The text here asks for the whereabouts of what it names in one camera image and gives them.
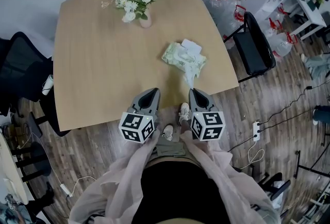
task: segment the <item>desk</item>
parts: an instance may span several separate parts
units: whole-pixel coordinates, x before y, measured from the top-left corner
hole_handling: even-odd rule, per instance
[[[309,33],[302,36],[301,40],[306,39],[310,35],[314,34],[318,30],[320,30],[321,28],[326,27],[326,24],[325,24],[319,10],[317,8],[315,8],[315,10],[312,11],[311,8],[309,7],[309,5],[307,4],[308,1],[309,0],[305,0],[305,1],[297,0],[299,5],[292,11],[292,13],[289,16],[290,18],[292,18],[295,14],[297,14],[301,10],[303,10],[305,12],[306,16],[308,17],[308,21],[306,21],[303,25],[301,25],[299,28],[297,28],[292,33],[290,33],[291,35],[297,35],[299,32],[303,31],[305,28],[307,28],[311,24],[318,25],[318,27],[316,27],[315,29],[311,30]]]
[[[184,73],[161,60],[170,42],[187,38],[207,62],[195,87],[214,94],[238,86],[221,36],[202,0],[158,0],[153,25],[123,23],[123,12],[101,1],[67,0],[60,8],[54,52],[59,127],[71,130],[120,119],[133,98],[157,87],[160,108],[188,101]]]
[[[24,159],[19,162],[15,162],[13,159],[13,155],[20,155],[22,153],[31,152],[31,158]],[[50,175],[51,167],[47,158],[47,155],[44,153],[44,150],[40,144],[37,142],[33,142],[30,148],[23,148],[21,150],[11,151],[6,139],[0,133],[0,158],[1,165],[4,171],[6,178],[8,178],[14,185],[17,194],[23,204],[27,204],[29,201],[27,199],[27,193],[25,192],[23,182],[31,180],[40,175]],[[24,177],[20,177],[18,168],[34,164],[38,169],[37,172],[26,175]]]

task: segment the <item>black top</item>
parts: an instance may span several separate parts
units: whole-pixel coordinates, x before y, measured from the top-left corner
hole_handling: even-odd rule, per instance
[[[143,199],[132,223],[173,218],[230,224],[219,189],[203,169],[189,162],[161,162],[145,169]]]

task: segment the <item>flower vase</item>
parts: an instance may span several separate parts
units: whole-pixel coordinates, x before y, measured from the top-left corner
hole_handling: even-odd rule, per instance
[[[151,24],[152,24],[152,20],[151,20],[151,15],[150,15],[149,8],[146,8],[144,14],[148,17],[148,19],[143,20],[143,19],[139,18],[141,27],[143,27],[143,28],[149,28],[151,26]]]

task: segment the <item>wooden floor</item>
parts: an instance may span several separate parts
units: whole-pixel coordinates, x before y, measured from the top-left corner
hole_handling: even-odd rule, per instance
[[[288,31],[295,27],[297,25],[293,25],[291,20],[285,21],[285,28]],[[227,131],[220,141],[220,146],[224,150],[229,150],[230,147],[251,137],[253,121],[266,121],[271,114],[280,111],[295,100],[305,87],[316,86],[324,82],[324,77],[315,81],[311,80],[308,70],[305,69],[299,57],[302,52],[307,56],[314,56],[321,52],[329,52],[329,49],[321,40],[314,39],[313,45],[309,44],[308,39],[304,42],[299,41],[290,54],[264,76],[241,83],[236,89],[213,95],[218,107],[224,111]],[[242,79],[246,74],[236,48],[232,48],[229,54],[238,78]],[[261,128],[272,126],[318,104],[327,105],[328,94],[326,85],[306,91],[306,95],[302,96],[298,102],[273,117]],[[21,110],[26,117],[29,111],[33,111],[36,117],[43,115],[39,103],[27,100],[22,101]],[[177,111],[178,106],[162,109],[159,113],[159,128],[162,129],[170,122],[176,123]],[[118,121],[73,130],[62,138],[54,134],[48,123],[42,124],[41,129],[44,133],[41,141],[48,152],[53,168],[58,174],[60,182],[71,191],[78,178],[86,175],[98,178],[105,173],[109,165],[118,157],[124,144],[118,132]],[[328,182],[327,178],[318,181],[318,175],[303,170],[299,172],[297,180],[293,178],[296,165],[295,151],[301,150],[302,152],[301,164],[311,166],[324,150],[324,147],[321,146],[322,140],[323,125],[313,126],[312,111],[309,111],[261,132],[260,141],[250,151],[250,156],[253,157],[260,148],[265,150],[264,159],[255,163],[257,180],[265,172],[270,175],[282,172],[285,180],[291,179],[291,187],[285,195],[285,206],[292,205],[297,197],[299,200],[290,209],[284,223],[288,223],[290,218],[298,220],[308,206],[309,199],[315,197]],[[248,164],[247,153],[252,144],[252,141],[248,141],[232,150],[233,166],[241,168]],[[329,172],[328,157],[330,157],[330,153],[326,153],[315,168]],[[32,172],[33,170],[34,168],[31,167],[26,171]],[[251,174],[249,167],[243,171]],[[93,182],[91,178],[81,180],[76,186],[74,196],[68,199],[67,206],[66,195],[60,189],[60,183],[53,173],[47,178],[39,177],[29,181],[36,196],[41,196],[46,190],[45,181],[50,181],[55,189],[54,206],[45,208],[54,223],[67,223],[65,217],[68,217],[70,211],[68,206],[71,208],[84,189]]]

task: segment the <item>white shoe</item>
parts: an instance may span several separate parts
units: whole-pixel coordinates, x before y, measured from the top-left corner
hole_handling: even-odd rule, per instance
[[[179,112],[179,126],[181,126],[181,122],[183,120],[189,120],[189,111],[190,107],[188,103],[183,103],[181,105],[181,111]]]
[[[313,125],[316,126],[319,122],[317,120],[313,119]]]
[[[166,140],[171,141],[173,139],[173,126],[171,124],[166,125],[163,129],[162,137],[165,137]]]
[[[307,57],[306,57],[305,54],[303,54],[303,53],[300,55],[300,58],[301,58],[301,61],[302,61],[303,63],[305,63],[306,60],[307,60]]]

